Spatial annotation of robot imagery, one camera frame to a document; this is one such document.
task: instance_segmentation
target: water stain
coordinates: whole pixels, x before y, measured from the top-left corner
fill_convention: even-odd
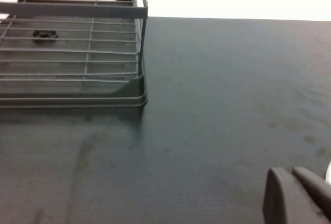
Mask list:
[[[87,140],[84,140],[77,158],[76,168],[77,170],[86,168],[89,164],[88,157],[95,148],[95,134],[90,136]]]
[[[319,142],[319,138],[314,135],[306,135],[302,138],[302,141],[311,145],[316,145]]]
[[[109,164],[110,164],[110,166],[111,166],[113,169],[117,169],[117,165],[116,165],[116,163],[115,163],[114,161],[109,160]]]
[[[35,212],[34,220],[30,222],[30,224],[42,224],[43,216],[44,216],[44,209],[43,208],[38,209]]]
[[[315,156],[318,158],[324,157],[325,155],[327,155],[327,152],[328,151],[325,147],[321,147],[315,152]]]
[[[257,106],[257,112],[265,119],[264,123],[270,128],[277,123],[277,128],[290,132],[311,129],[312,126],[305,120],[294,116],[286,116],[281,112],[282,105],[287,104],[282,102],[283,99],[269,99],[268,104],[262,102]]]
[[[313,97],[322,97],[327,99],[328,94],[324,92],[317,91],[317,88],[313,85],[304,85],[304,86],[298,86],[297,88],[301,89],[303,92],[313,96]]]
[[[300,109],[301,113],[303,114],[303,116],[307,119],[309,119],[310,121],[313,121],[313,122],[319,122],[323,125],[330,125],[330,121],[327,117],[324,117],[324,116],[320,116],[320,115],[317,115],[317,114],[313,114],[311,113],[310,111],[304,109],[304,108],[301,108]]]
[[[21,125],[21,124],[29,124],[29,120],[22,120],[20,118],[12,118],[6,117],[0,119],[0,125]]]
[[[238,161],[236,161],[235,165],[237,166],[242,166],[242,167],[246,167],[246,168],[251,168],[253,167],[253,164],[244,160],[244,159],[240,159]]]
[[[268,124],[269,128],[275,128],[277,126],[278,126],[278,124],[276,122],[269,122],[269,124]]]
[[[317,38],[314,38],[314,41],[315,41],[316,43],[318,43],[318,44],[323,45],[323,46],[328,46],[328,45],[329,45],[328,42],[323,41],[323,40],[320,40],[320,39],[317,39]]]
[[[91,122],[91,121],[92,121],[92,116],[91,116],[91,115],[87,115],[87,116],[85,117],[85,121],[86,121],[86,122]]]

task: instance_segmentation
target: countertop surface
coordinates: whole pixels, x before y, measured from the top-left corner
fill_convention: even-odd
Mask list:
[[[267,170],[331,160],[331,23],[149,18],[149,102],[1,110],[3,224],[263,223]]]

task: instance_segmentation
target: black object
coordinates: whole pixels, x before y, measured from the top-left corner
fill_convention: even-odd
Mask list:
[[[266,224],[319,224],[331,220],[331,186],[311,171],[295,167],[268,172],[263,214]]]
[[[0,108],[144,106],[142,2],[0,2]]]
[[[34,42],[43,43],[43,42],[53,42],[58,37],[56,31],[34,31],[33,37],[35,38]]]

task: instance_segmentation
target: wire rack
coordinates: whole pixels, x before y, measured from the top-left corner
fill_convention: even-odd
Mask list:
[[[0,107],[144,105],[142,2],[0,3]]]

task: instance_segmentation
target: drain hole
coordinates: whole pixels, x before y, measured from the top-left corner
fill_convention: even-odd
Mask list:
[[[50,34],[40,34],[40,38],[50,38]]]
[[[57,38],[56,31],[34,31],[34,42],[53,42]]]

